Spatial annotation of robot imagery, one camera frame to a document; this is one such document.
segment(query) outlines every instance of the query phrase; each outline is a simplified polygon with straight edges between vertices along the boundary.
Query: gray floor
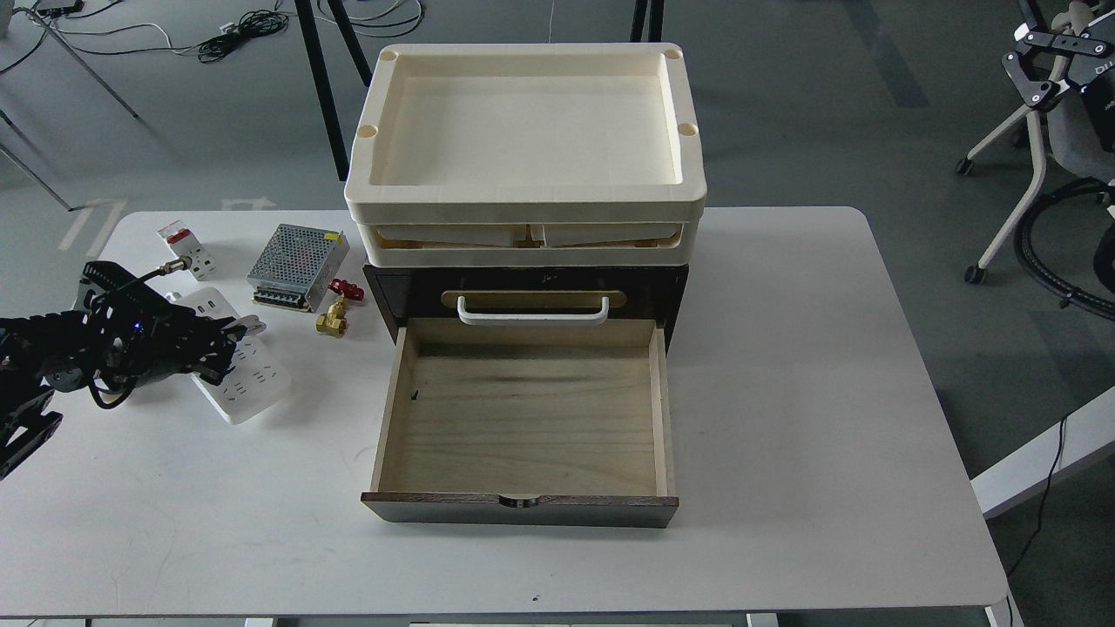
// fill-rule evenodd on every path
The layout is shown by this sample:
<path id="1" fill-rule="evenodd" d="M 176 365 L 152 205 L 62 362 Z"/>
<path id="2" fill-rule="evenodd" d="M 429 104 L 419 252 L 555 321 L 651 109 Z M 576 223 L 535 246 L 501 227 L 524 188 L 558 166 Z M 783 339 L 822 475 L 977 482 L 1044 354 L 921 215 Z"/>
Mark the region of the gray floor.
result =
<path id="1" fill-rule="evenodd" d="M 547 0 L 427 3 L 425 23 L 403 41 L 546 39 Z M 269 4 L 133 1 L 68 26 L 156 21 L 175 44 L 194 42 Z M 972 176 L 952 173 L 1019 104 L 999 65 L 1020 22 L 1015 2 L 669 4 L 666 38 L 685 49 L 708 204 L 846 204 L 867 215 L 970 475 L 1115 384 L 1115 326 L 1058 309 L 1009 250 L 986 286 L 961 281 L 1030 174 L 1028 154 L 1006 143 L 990 148 Z M 1058 6 L 1044 4 L 1050 16 Z M 558 0 L 554 40 L 624 40 L 630 8 L 628 0 Z M 17 18 L 0 40 L 0 65 L 36 35 Z M 336 31 L 323 29 L 322 39 L 349 137 L 365 90 Z M 159 37 L 126 33 L 114 42 L 158 45 Z M 381 42 L 362 42 L 374 59 Z M 89 62 L 140 122 L 50 41 L 0 77 L 0 108 L 22 132 L 0 127 L 0 141 L 70 202 L 95 205 L 87 219 L 64 213 L 0 163 L 0 316 L 68 307 L 81 263 L 120 214 L 249 209 L 261 197 L 255 202 L 277 209 L 343 209 L 297 31 L 252 41 L 214 65 L 165 52 Z M 1048 185 L 1069 179 L 1053 166 Z M 80 228 L 77 220 L 85 220 Z M 1090 254 L 1108 222 L 1090 202 L 1074 203 L 1039 224 L 1039 250 L 1058 271 L 1101 290 L 1088 277 Z M 1098 464 L 1054 489 L 1046 530 L 1011 580 L 1027 625 L 1113 623 L 1113 466 Z M 1029 502 L 989 523 L 1005 562 L 1020 550 L 1036 509 Z M 783 618 L 812 626 L 983 624 L 980 612 L 941 610 Z"/>

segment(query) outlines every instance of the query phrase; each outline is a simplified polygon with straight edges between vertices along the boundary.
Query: wooden drawer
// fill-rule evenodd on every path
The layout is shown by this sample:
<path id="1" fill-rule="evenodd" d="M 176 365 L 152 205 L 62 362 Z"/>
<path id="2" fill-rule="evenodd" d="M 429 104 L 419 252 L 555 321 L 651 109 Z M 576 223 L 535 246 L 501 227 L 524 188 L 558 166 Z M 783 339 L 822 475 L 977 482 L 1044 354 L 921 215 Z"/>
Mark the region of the wooden drawer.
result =
<path id="1" fill-rule="evenodd" d="M 663 329 L 410 319 L 362 501 L 397 522 L 666 527 Z"/>

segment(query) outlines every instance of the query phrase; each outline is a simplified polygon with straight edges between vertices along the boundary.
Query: white power strip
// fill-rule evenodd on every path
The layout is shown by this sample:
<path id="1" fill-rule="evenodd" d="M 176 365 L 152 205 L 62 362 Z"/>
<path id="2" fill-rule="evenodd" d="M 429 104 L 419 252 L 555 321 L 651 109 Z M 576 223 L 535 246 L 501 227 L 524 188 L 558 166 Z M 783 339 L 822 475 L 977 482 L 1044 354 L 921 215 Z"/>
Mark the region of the white power strip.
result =
<path id="1" fill-rule="evenodd" d="M 188 296 L 174 299 L 175 305 L 192 307 L 211 318 L 239 318 L 216 288 L 202 288 Z M 194 383 L 229 424 L 240 423 L 274 405 L 290 394 L 293 379 L 287 368 L 255 336 L 240 340 L 232 357 L 233 370 L 221 385 L 210 385 L 194 375 Z"/>

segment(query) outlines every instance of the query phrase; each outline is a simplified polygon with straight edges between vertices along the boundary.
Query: drawer handle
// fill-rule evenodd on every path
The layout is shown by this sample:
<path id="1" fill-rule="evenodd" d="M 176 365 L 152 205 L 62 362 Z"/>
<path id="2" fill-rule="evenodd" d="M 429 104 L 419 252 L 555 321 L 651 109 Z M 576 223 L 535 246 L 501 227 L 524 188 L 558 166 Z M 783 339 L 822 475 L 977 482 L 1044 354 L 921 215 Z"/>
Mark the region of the drawer handle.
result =
<path id="1" fill-rule="evenodd" d="M 476 314 L 465 307 L 465 297 L 457 297 L 457 317 L 466 325 L 477 326 L 535 326 L 535 327 L 590 327 L 608 319 L 609 299 L 600 297 L 600 311 L 592 314 Z"/>
<path id="2" fill-rule="evenodd" d="M 512 508 L 512 509 L 515 509 L 515 510 L 525 510 L 525 509 L 530 509 L 530 508 L 536 508 L 536 507 L 539 507 L 541 504 L 541 503 L 539 503 L 537 496 L 535 496 L 533 499 L 516 499 L 514 496 L 504 496 L 503 494 L 498 494 L 498 496 L 500 496 L 500 504 L 501 505 L 503 505 L 505 508 Z"/>

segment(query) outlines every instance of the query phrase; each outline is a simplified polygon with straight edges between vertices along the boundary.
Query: robotic arm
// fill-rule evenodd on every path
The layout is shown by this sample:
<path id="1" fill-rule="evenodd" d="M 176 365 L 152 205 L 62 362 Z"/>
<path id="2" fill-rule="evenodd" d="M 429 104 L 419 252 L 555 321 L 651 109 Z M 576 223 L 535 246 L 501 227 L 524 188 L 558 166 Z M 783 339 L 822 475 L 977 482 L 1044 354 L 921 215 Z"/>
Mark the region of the robotic arm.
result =
<path id="1" fill-rule="evenodd" d="M 1080 93 L 1088 118 L 1104 151 L 1115 152 L 1115 11 L 1101 4 L 1101 16 L 1073 2 L 1069 16 L 1075 36 L 1050 32 L 1037 0 L 1018 0 L 1026 25 L 1016 33 L 1015 49 L 1002 57 L 1007 75 L 1022 102 L 1034 109 L 1048 110 L 1068 89 Z M 1069 59 L 1063 80 L 1037 78 L 1034 58 L 1050 52 Z"/>
<path id="2" fill-rule="evenodd" d="M 255 316 L 198 316 L 145 284 L 188 267 L 178 258 L 136 278 L 110 261 L 90 261 L 74 310 L 0 318 L 0 480 L 58 428 L 61 414 L 46 411 L 56 390 L 86 388 L 110 409 L 175 373 L 217 385 L 232 372 L 236 343 L 263 324 Z"/>

